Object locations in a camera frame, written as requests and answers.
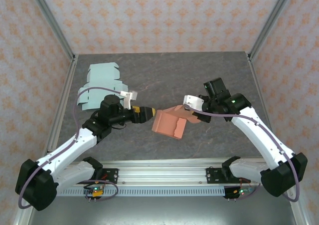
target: wire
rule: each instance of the wire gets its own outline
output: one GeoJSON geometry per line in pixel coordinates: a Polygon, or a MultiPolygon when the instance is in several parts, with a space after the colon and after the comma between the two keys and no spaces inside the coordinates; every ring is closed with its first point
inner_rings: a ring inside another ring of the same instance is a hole
{"type": "Polygon", "coordinates": [[[79,137],[79,133],[80,133],[80,129],[81,129],[81,126],[80,126],[80,123],[76,117],[76,106],[77,106],[77,100],[78,98],[86,91],[90,90],[90,89],[102,89],[102,90],[107,90],[107,91],[110,91],[110,92],[113,92],[113,93],[117,93],[117,94],[120,94],[119,91],[116,91],[116,90],[113,90],[113,89],[108,89],[108,88],[103,88],[103,87],[90,87],[90,88],[87,88],[83,91],[81,91],[77,96],[76,96],[76,99],[74,101],[74,104],[73,104],[73,109],[72,109],[72,116],[73,116],[73,119],[74,119],[74,122],[75,122],[75,125],[76,125],[76,134],[75,134],[75,138],[74,140],[67,146],[65,147],[64,149],[62,149],[60,152],[58,152],[56,155],[52,156],[51,158],[49,158],[47,161],[45,161],[43,164],[41,164],[38,168],[36,168],[36,170],[34,170],[34,172],[30,175],[30,177],[25,181],[21,191],[20,191],[20,195],[19,195],[19,199],[18,199],[18,206],[20,209],[27,209],[29,207],[31,207],[31,204],[27,205],[27,206],[23,206],[22,205],[22,198],[23,198],[23,194],[25,192],[25,189],[26,187],[29,185],[29,183],[31,182],[31,180],[34,178],[34,176],[45,166],[47,165],[48,163],[50,163],[53,159],[57,158],[58,156],[60,156],[61,154],[63,154],[64,152],[66,152],[69,148],[72,147],[73,144],[75,144],[75,142],[77,141],[78,137],[79,137]]]}
{"type": "MultiPolygon", "coordinates": [[[[116,194],[119,193],[119,187],[118,187],[116,184],[114,184],[114,183],[112,183],[112,182],[109,182],[109,181],[104,181],[104,180],[85,180],[85,181],[82,181],[82,182],[83,182],[83,183],[90,183],[90,182],[95,183],[95,182],[100,182],[100,183],[104,183],[104,184],[111,184],[111,185],[113,185],[113,186],[116,188],[116,192],[115,192],[113,195],[108,196],[108,197],[104,197],[104,198],[100,198],[100,199],[96,200],[97,202],[101,202],[101,201],[105,201],[105,200],[114,198],[114,197],[116,196],[116,194]]],[[[87,200],[90,200],[89,197],[88,197],[88,193],[91,192],[91,191],[93,191],[93,189],[87,190],[87,191],[85,192],[85,198],[86,198],[87,200]]]]}
{"type": "Polygon", "coordinates": [[[96,185],[96,183],[87,184],[87,185],[85,185],[83,188],[84,188],[84,189],[91,189],[90,186],[92,186],[92,185],[96,185]]]}
{"type": "Polygon", "coordinates": [[[298,180],[298,175],[296,172],[296,169],[293,165],[293,162],[290,160],[290,158],[288,157],[288,155],[286,154],[286,152],[283,150],[283,148],[280,146],[280,144],[277,142],[277,140],[274,138],[274,136],[262,125],[260,124],[257,120],[250,118],[248,116],[245,115],[240,115],[240,114],[212,114],[212,113],[207,113],[207,112],[203,112],[197,109],[193,109],[191,108],[189,105],[184,104],[185,108],[190,109],[198,114],[203,114],[203,115],[207,115],[207,116],[212,116],[212,117],[237,117],[237,118],[243,118],[243,119],[248,119],[250,121],[252,121],[256,126],[259,126],[268,136],[269,138],[275,143],[275,145],[277,146],[277,148],[279,149],[280,152],[283,152],[283,155],[285,157],[285,159],[288,161],[288,164],[293,172],[294,175],[294,179],[295,179],[295,183],[296,183],[296,197],[294,199],[289,198],[286,194],[283,194],[283,196],[289,200],[290,202],[297,202],[299,199],[299,195],[300,195],[300,185],[299,185],[299,180],[298,180]]]}
{"type": "Polygon", "coordinates": [[[239,198],[237,198],[237,199],[230,199],[230,200],[233,200],[233,201],[244,200],[244,199],[246,199],[246,198],[252,196],[253,194],[255,194],[256,191],[259,189],[260,185],[261,185],[261,184],[259,184],[259,185],[254,189],[254,191],[252,191],[250,194],[248,194],[248,195],[246,195],[246,196],[244,196],[244,197],[239,197],[239,198]]]}
{"type": "Polygon", "coordinates": [[[111,126],[112,127],[112,129],[118,129],[118,130],[121,130],[121,129],[125,129],[126,128],[126,124],[124,124],[124,126],[122,127],[122,128],[117,128],[117,127],[113,127],[113,126],[111,126]]]}
{"type": "Polygon", "coordinates": [[[248,179],[245,179],[245,178],[239,178],[239,180],[240,180],[240,188],[241,188],[241,186],[243,185],[243,180],[244,180],[244,181],[246,181],[246,182],[248,183],[248,185],[251,187],[250,182],[249,182],[249,180],[248,180],[248,179]]]}
{"type": "Polygon", "coordinates": [[[108,174],[105,174],[101,179],[106,179],[106,177],[108,176],[108,174]]]}

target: enclosure wall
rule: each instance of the enclosure wall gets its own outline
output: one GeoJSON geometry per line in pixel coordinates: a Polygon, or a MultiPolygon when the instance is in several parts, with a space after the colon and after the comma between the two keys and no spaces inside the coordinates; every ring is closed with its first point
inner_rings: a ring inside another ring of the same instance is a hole
{"type": "Polygon", "coordinates": [[[75,53],[249,52],[277,0],[46,0],[75,53]]]}
{"type": "Polygon", "coordinates": [[[302,187],[319,221],[319,1],[290,0],[253,62],[276,135],[309,160],[302,187]]]}
{"type": "Polygon", "coordinates": [[[13,224],[21,164],[43,155],[70,64],[34,0],[0,0],[0,217],[13,224]]]}

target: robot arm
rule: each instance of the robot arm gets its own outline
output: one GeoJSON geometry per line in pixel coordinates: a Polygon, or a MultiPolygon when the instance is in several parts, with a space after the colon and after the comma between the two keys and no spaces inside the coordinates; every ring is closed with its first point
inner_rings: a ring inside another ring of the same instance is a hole
{"type": "Polygon", "coordinates": [[[120,104],[118,96],[106,96],[101,102],[100,109],[82,125],[78,136],[74,135],[55,151],[36,162],[30,159],[25,161],[19,172],[16,193],[21,193],[32,173],[39,169],[26,186],[22,197],[40,211],[48,207],[56,195],[66,188],[91,178],[99,179],[103,166],[91,157],[84,159],[77,166],[69,169],[66,167],[108,136],[113,125],[124,125],[126,122],[145,123],[155,114],[153,108],[131,107],[130,101],[136,99],[136,92],[122,91],[121,95],[125,96],[124,107],[120,104]]]}
{"type": "Polygon", "coordinates": [[[211,116],[231,121],[249,138],[267,164],[266,167],[260,166],[233,157],[223,164],[226,178],[233,176],[261,182],[276,197],[296,184],[293,170],[298,181],[303,179],[307,158],[302,153],[296,155],[285,146],[263,123],[242,94],[231,96],[221,78],[204,83],[204,86],[208,96],[185,96],[185,108],[193,110],[194,115],[203,122],[210,122],[211,116]]]}

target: gray marble surface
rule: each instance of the gray marble surface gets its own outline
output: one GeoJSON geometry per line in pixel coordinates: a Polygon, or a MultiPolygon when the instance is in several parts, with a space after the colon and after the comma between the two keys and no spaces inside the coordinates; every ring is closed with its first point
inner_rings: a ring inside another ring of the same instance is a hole
{"type": "MultiPolygon", "coordinates": [[[[80,55],[63,118],[58,144],[75,133],[71,109],[77,91],[86,83],[90,64],[116,62],[121,80],[138,92],[133,105],[166,109],[182,104],[184,95],[205,94],[204,82],[221,77],[231,94],[242,93],[266,121],[261,100],[244,52],[189,52],[80,55]]],[[[94,110],[77,116],[82,123],[94,110]]],[[[213,118],[208,123],[187,123],[183,138],[170,138],[152,131],[154,118],[144,124],[128,123],[112,133],[78,160],[92,156],[105,160],[186,159],[256,157],[257,149],[232,123],[213,118]]]]}

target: metal extrusion bar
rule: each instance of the metal extrusion bar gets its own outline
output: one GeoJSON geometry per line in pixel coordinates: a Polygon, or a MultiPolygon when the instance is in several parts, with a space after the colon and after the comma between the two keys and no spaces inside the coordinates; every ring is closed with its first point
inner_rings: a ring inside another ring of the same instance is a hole
{"type": "Polygon", "coordinates": [[[267,35],[269,34],[270,30],[272,29],[273,25],[275,24],[278,16],[280,15],[280,12],[283,10],[286,2],[288,0],[278,0],[273,11],[270,13],[270,16],[268,17],[263,29],[261,30],[255,44],[253,45],[253,48],[251,52],[248,54],[250,60],[253,60],[253,58],[256,57],[259,49],[261,48],[262,44],[267,38],[267,35]]]}
{"type": "MultiPolygon", "coordinates": [[[[118,186],[122,190],[122,195],[125,196],[125,191],[129,196],[136,193],[144,193],[145,191],[173,191],[184,192],[189,189],[197,196],[209,195],[212,192],[206,191],[208,189],[222,189],[220,186],[225,185],[238,185],[238,184],[216,184],[208,185],[205,178],[205,168],[210,166],[221,167],[221,163],[226,161],[227,158],[215,159],[175,159],[175,160],[145,160],[145,161],[111,161],[103,162],[104,168],[118,168],[119,180],[118,186]]],[[[247,158],[250,162],[264,163],[263,158],[247,158]]],[[[75,186],[66,191],[62,196],[77,197],[78,193],[83,192],[83,185],[75,186]]],[[[294,191],[289,190],[289,196],[294,196],[294,191]]],[[[291,203],[293,206],[300,206],[299,202],[291,203]]],[[[298,225],[305,225],[304,213],[300,211],[300,207],[294,208],[294,215],[300,216],[296,218],[298,225]]],[[[14,221],[15,225],[28,224],[30,220],[31,211],[33,208],[27,210],[19,210],[17,217],[14,221]]]]}
{"type": "MultiPolygon", "coordinates": [[[[287,195],[290,198],[294,198],[296,196],[296,188],[292,187],[287,191],[287,195]]],[[[304,191],[301,189],[300,191],[300,197],[297,203],[292,203],[291,204],[291,209],[293,211],[296,224],[297,225],[312,225],[315,224],[314,221],[312,221],[309,211],[307,209],[307,202],[306,202],[306,197],[304,195],[304,191]]]]}
{"type": "Polygon", "coordinates": [[[259,98],[261,100],[261,105],[263,106],[263,110],[264,110],[265,115],[266,115],[267,126],[272,131],[273,126],[272,126],[272,123],[271,123],[271,121],[269,119],[269,116],[268,116],[265,100],[264,100],[263,93],[261,92],[261,89],[260,89],[260,86],[259,86],[260,83],[259,83],[259,80],[258,80],[256,72],[255,72],[255,67],[254,67],[253,61],[251,61],[249,59],[249,57],[247,57],[247,59],[248,59],[248,63],[249,63],[249,67],[250,67],[251,73],[253,74],[253,78],[254,78],[254,81],[255,81],[255,85],[256,85],[256,88],[257,88],[257,91],[258,91],[259,98]]]}
{"type": "Polygon", "coordinates": [[[48,138],[48,141],[46,143],[46,148],[48,152],[52,152],[57,147],[57,142],[60,134],[60,129],[63,121],[63,116],[65,112],[66,103],[68,101],[69,92],[72,84],[73,74],[76,67],[78,55],[75,56],[74,60],[71,62],[67,77],[65,79],[62,94],[60,97],[59,105],[57,108],[57,111],[55,113],[55,117],[52,123],[51,132],[48,138]]]}
{"type": "MultiPolygon", "coordinates": [[[[107,186],[104,188],[102,196],[114,194],[116,189],[107,186]]],[[[58,194],[58,197],[83,197],[86,189],[71,187],[58,194]]],[[[225,196],[223,186],[202,186],[202,187],[123,187],[119,186],[117,197],[199,197],[199,196],[225,196]]]]}
{"type": "Polygon", "coordinates": [[[64,52],[69,57],[69,59],[72,60],[74,58],[74,53],[72,52],[72,49],[71,49],[68,41],[64,37],[62,30],[61,30],[58,22],[54,18],[48,4],[46,3],[45,0],[35,0],[35,1],[38,3],[43,15],[45,16],[46,20],[48,21],[49,25],[51,26],[55,36],[59,40],[64,52]]]}

